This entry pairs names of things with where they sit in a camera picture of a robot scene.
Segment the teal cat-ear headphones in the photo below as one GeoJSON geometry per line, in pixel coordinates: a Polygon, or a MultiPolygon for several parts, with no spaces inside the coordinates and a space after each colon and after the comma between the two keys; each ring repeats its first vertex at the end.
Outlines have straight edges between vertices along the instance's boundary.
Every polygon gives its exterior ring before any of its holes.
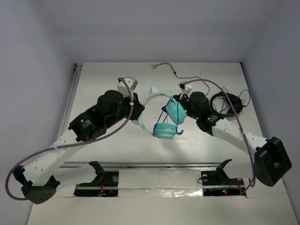
{"type": "MultiPolygon", "coordinates": [[[[146,106],[150,100],[162,97],[163,92],[159,91],[156,87],[152,86],[147,98],[142,102],[143,106],[146,106]]],[[[184,133],[183,130],[179,130],[186,117],[170,117],[168,113],[161,110],[161,113],[153,125],[153,129],[149,130],[146,128],[143,122],[143,116],[140,115],[138,120],[132,121],[133,124],[138,125],[147,134],[159,138],[171,140],[176,135],[180,136],[184,133]]]]}

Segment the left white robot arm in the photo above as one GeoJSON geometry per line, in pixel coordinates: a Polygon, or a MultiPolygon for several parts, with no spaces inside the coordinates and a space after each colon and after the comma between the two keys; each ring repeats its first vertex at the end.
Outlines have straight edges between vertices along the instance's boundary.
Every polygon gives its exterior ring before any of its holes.
{"type": "Polygon", "coordinates": [[[88,144],[108,138],[130,120],[137,120],[144,109],[136,93],[106,91],[94,106],[70,122],[50,148],[32,154],[36,159],[31,163],[18,163],[12,169],[10,174],[22,185],[23,199],[41,204],[72,185],[102,186],[106,173],[98,161],[73,169],[60,167],[88,144]]]}

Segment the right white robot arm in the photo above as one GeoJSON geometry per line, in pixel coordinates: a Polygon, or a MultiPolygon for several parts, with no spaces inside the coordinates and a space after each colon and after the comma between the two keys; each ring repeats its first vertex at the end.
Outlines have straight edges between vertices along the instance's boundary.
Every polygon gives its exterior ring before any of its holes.
{"type": "Polygon", "coordinates": [[[292,168],[280,139],[259,137],[244,130],[241,125],[233,125],[213,109],[202,92],[193,92],[190,96],[175,95],[164,111],[176,125],[190,117],[203,132],[248,154],[249,162],[228,165],[217,171],[216,178],[221,184],[227,184],[233,178],[249,178],[272,187],[292,168]]]}

